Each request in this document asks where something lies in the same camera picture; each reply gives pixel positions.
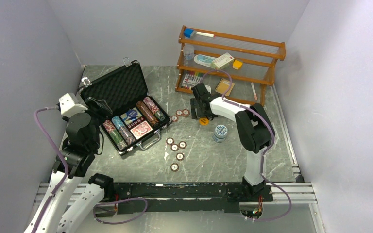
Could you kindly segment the red five chip stack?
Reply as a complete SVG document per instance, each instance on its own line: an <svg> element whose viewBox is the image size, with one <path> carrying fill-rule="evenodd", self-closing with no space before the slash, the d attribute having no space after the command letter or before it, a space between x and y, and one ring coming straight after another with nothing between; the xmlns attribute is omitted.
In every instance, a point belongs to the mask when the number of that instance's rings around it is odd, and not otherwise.
<svg viewBox="0 0 373 233"><path fill-rule="evenodd" d="M190 111L188 109L184 109L184 110L182 110L182 115L184 117L188 117L190 115Z"/></svg>

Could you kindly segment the orange big blind button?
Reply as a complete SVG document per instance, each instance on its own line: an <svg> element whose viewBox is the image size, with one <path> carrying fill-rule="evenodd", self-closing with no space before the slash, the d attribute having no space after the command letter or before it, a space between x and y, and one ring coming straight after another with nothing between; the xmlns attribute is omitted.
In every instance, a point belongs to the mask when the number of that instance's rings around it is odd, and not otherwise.
<svg viewBox="0 0 373 233"><path fill-rule="evenodd" d="M199 123L202 125L202 126L206 126L209 124L209 120L207 118L200 118L199 119Z"/></svg>

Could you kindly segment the red playing card deck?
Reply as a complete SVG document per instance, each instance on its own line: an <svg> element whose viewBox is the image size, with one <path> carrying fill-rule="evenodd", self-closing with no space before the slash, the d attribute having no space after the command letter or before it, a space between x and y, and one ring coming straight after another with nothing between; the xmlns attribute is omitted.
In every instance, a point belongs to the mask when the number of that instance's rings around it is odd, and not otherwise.
<svg viewBox="0 0 373 233"><path fill-rule="evenodd" d="M153 128L150 126L150 124L147 121L143 121L139 123L138 125L134 126L132 129L130 129L130 132L135 137L136 140L139 140L143 136L147 135L149 132L151 132Z"/></svg>

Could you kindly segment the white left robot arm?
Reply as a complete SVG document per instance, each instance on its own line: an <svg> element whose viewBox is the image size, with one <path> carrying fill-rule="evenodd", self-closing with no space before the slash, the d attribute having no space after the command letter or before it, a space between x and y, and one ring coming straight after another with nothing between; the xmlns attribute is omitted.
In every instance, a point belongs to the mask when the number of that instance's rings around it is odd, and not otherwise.
<svg viewBox="0 0 373 233"><path fill-rule="evenodd" d="M38 118L39 113L48 110L60 111L63 119L68 122L69 133L62 150L55 145ZM105 100L93 97L80 100L72 93L63 95L57 105L34 112L35 122L55 150L57 160L48 189L25 232L73 233L84 217L99 207L99 202L120 202L113 178L95 174L79 199L67 207L101 147L99 126L111 115L112 109Z"/></svg>

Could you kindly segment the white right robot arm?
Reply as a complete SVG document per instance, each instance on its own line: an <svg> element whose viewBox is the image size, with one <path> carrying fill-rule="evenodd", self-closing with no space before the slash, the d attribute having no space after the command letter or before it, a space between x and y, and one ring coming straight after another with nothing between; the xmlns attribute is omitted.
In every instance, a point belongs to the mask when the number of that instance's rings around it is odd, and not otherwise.
<svg viewBox="0 0 373 233"><path fill-rule="evenodd" d="M275 132L266 111L259 103L245 105L231 101L224 96L211 95L205 85L200 83L192 87L197 101L196 108L208 120L221 116L237 125L242 146L246 149L246 171L243 179L247 185L243 187L246 200L254 201L261 195L261 185L265 185L266 152L275 142Z"/></svg>

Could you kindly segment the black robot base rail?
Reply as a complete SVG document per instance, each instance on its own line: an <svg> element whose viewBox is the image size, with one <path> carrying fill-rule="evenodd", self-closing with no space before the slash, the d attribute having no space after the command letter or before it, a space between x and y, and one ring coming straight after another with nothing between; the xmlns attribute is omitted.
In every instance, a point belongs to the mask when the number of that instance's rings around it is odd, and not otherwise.
<svg viewBox="0 0 373 233"><path fill-rule="evenodd" d="M265 183L250 186L241 182L215 183L115 183L118 214L178 211L223 211L240 213L245 203L272 202L271 187Z"/></svg>

